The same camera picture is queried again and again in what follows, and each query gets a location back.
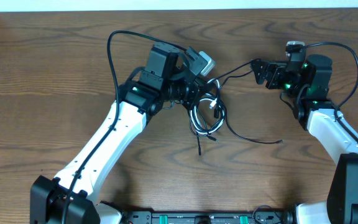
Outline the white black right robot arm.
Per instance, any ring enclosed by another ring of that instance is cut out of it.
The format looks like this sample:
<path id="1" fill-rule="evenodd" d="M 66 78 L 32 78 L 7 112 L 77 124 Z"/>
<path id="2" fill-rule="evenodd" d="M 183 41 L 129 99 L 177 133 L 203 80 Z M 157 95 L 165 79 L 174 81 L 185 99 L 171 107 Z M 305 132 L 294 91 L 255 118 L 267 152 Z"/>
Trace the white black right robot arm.
<path id="1" fill-rule="evenodd" d="M 358 223 L 358 133 L 328 98 L 332 60 L 293 54 L 288 61 L 251 63 L 257 84 L 282 89 L 302 128 L 315 137 L 336 164 L 323 202 L 301 203 L 282 214 L 282 223 Z"/>

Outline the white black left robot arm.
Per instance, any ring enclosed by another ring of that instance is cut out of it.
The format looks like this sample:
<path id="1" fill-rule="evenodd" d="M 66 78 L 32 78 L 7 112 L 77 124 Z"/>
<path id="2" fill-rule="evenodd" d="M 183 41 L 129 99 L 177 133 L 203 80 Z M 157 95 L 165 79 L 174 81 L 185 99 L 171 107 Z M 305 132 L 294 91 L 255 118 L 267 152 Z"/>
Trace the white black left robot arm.
<path id="1" fill-rule="evenodd" d="M 80 153 L 53 179 L 41 175 L 33 183 L 30 222 L 120 223 L 122 211 L 97 201 L 106 177 L 166 101 L 190 109 L 211 89 L 203 78 L 214 66 L 203 51 L 154 43 L 146 65 L 118 87 L 106 119 Z"/>

